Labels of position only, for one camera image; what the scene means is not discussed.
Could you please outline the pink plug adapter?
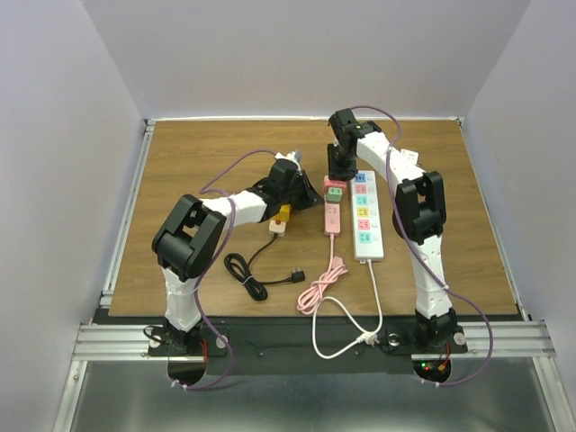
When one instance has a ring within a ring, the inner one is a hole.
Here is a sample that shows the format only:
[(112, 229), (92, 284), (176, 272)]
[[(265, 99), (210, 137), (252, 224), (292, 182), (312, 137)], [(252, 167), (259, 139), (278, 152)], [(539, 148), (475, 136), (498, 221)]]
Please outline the pink plug adapter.
[(337, 188), (345, 191), (347, 189), (347, 183), (340, 180), (330, 179), (328, 175), (325, 175), (323, 180), (324, 193), (326, 193), (330, 188)]

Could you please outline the green plug adapter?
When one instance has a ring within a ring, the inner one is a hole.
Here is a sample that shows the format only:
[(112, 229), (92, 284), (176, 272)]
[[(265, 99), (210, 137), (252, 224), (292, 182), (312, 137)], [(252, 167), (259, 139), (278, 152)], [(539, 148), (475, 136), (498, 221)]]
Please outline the green plug adapter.
[(343, 192), (338, 187), (330, 187), (325, 193), (327, 203), (340, 203), (342, 200)]

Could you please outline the white cube adapter cartoon print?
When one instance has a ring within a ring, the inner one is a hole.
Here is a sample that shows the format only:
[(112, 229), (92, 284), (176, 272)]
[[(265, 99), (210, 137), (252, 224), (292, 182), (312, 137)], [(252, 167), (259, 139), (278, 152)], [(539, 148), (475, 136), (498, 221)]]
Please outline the white cube adapter cartoon print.
[(419, 153), (413, 150), (402, 148), (400, 153), (413, 165), (417, 165), (419, 161)]

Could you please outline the white power strip pastel sockets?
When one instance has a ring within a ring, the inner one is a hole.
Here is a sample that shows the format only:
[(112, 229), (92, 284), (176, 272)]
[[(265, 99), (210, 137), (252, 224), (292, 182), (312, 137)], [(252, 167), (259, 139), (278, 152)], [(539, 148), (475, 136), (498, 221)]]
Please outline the white power strip pastel sockets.
[(364, 264), (384, 258), (383, 229), (375, 172), (358, 170), (349, 182), (355, 259)]

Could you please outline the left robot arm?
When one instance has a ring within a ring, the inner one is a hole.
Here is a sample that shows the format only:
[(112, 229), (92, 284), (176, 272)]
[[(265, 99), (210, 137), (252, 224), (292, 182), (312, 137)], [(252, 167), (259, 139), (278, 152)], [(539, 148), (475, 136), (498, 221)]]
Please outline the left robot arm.
[(182, 355), (199, 347), (201, 334), (195, 328), (202, 320), (199, 284), (233, 228), (268, 221), (284, 205), (303, 211), (323, 203), (301, 160), (298, 150), (275, 154), (267, 176), (233, 195), (223, 193), (207, 200), (181, 196), (151, 244), (166, 286), (165, 323), (155, 340), (170, 344)]

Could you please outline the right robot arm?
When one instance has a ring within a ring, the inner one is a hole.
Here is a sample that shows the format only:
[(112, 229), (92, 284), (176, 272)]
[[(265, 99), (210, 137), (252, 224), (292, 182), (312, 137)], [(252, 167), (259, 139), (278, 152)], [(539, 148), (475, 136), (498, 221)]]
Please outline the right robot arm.
[(447, 343), (458, 330), (444, 274), (441, 244), (446, 223), (444, 181), (398, 151), (374, 121), (359, 121), (350, 108), (328, 119), (335, 140), (327, 147), (328, 177), (347, 181), (353, 203), (355, 256), (383, 257), (376, 179), (387, 184), (392, 225), (409, 249), (417, 289), (414, 340), (425, 351)]

